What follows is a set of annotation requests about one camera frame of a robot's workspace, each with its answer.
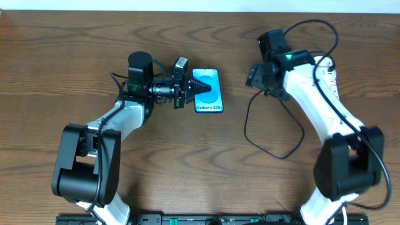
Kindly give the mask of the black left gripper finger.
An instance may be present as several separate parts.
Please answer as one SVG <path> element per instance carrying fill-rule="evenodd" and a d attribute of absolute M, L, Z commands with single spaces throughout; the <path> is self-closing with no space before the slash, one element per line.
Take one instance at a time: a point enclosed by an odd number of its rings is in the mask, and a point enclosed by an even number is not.
<path fill-rule="evenodd" d="M 199 81 L 194 77 L 186 76 L 184 81 L 184 91 L 189 93 L 208 93 L 212 90 L 211 86 Z"/>
<path fill-rule="evenodd" d="M 189 104 L 194 101 L 195 96 L 200 95 L 201 92 L 185 92 L 184 93 L 184 104 Z"/>

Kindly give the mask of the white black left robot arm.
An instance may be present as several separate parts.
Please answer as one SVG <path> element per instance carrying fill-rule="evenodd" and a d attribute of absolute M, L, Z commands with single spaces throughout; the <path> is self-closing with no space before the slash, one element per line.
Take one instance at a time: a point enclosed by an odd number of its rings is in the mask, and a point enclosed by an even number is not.
<path fill-rule="evenodd" d="M 129 224 L 131 208 L 117 193 L 121 144 L 150 117 L 155 104 L 183 108 L 211 86 L 187 75 L 188 59 L 178 58 L 164 72 L 154 74 L 157 63 L 144 51 L 131 53 L 128 76 L 117 84 L 113 108 L 99 119 L 68 124 L 62 132 L 51 181 L 52 193 L 77 204 L 96 224 Z"/>

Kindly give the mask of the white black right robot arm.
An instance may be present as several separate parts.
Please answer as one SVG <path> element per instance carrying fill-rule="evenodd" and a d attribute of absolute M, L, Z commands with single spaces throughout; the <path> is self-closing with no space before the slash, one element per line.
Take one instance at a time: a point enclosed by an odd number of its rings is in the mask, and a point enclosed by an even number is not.
<path fill-rule="evenodd" d="M 254 64 L 246 86 L 281 101 L 293 98 L 313 125 L 322 144 L 314 165 L 316 188 L 299 210 L 295 222 L 334 224 L 338 213 L 384 179 L 384 135 L 366 127 L 341 103 L 335 62 L 329 52 L 313 56 L 293 50 L 286 32 L 277 29 L 257 39 L 263 62 Z"/>

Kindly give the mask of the white USB charger plug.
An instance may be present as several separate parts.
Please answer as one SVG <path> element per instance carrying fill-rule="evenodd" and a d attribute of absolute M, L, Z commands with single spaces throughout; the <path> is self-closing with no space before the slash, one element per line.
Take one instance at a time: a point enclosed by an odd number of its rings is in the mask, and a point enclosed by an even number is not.
<path fill-rule="evenodd" d="M 318 63 L 320 68 L 327 68 L 328 72 L 333 72 L 336 68 L 334 60 L 332 60 L 330 57 L 323 58 L 322 56 L 315 56 L 314 60 L 316 63 Z"/>

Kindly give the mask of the white power strip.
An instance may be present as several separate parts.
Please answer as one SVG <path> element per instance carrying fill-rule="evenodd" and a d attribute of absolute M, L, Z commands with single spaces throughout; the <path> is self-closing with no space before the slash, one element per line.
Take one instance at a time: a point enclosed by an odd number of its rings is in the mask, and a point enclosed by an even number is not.
<path fill-rule="evenodd" d="M 336 82 L 336 70 L 334 69 L 330 71 L 328 67 L 323 67 L 322 69 L 320 69 L 320 73 L 328 88 L 335 95 L 335 97 L 339 99 L 338 87 Z"/>

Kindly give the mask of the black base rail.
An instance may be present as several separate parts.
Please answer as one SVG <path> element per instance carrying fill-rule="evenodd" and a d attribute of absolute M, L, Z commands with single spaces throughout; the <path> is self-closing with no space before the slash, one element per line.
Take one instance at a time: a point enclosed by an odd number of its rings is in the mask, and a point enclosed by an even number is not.
<path fill-rule="evenodd" d="M 98 224 L 92 216 L 58 216 L 57 225 Z M 138 214 L 131 216 L 127 224 L 133 225 L 238 225 L 238 224 L 303 224 L 299 217 L 288 213 L 269 213 L 263 216 L 165 216 L 160 214 Z M 365 215 L 355 214 L 347 216 L 349 225 L 369 225 Z"/>

